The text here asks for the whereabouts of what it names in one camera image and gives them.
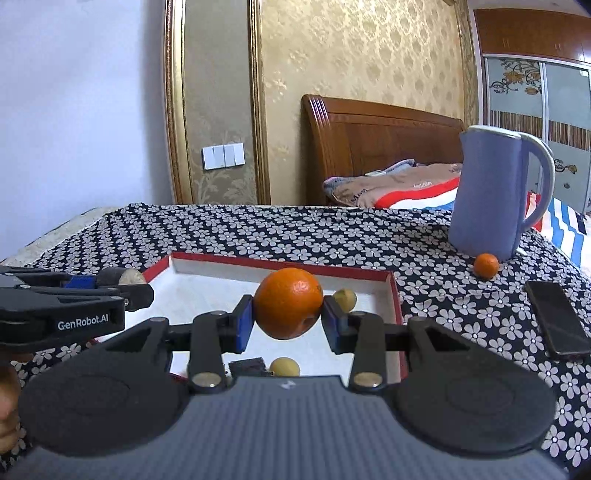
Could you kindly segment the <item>person left hand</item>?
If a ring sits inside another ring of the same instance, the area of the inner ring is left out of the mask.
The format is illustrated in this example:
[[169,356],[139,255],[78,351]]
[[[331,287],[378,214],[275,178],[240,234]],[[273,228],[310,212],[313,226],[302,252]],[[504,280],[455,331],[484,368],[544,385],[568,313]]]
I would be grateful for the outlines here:
[[11,364],[1,366],[0,453],[9,452],[19,440],[18,401],[21,385]]

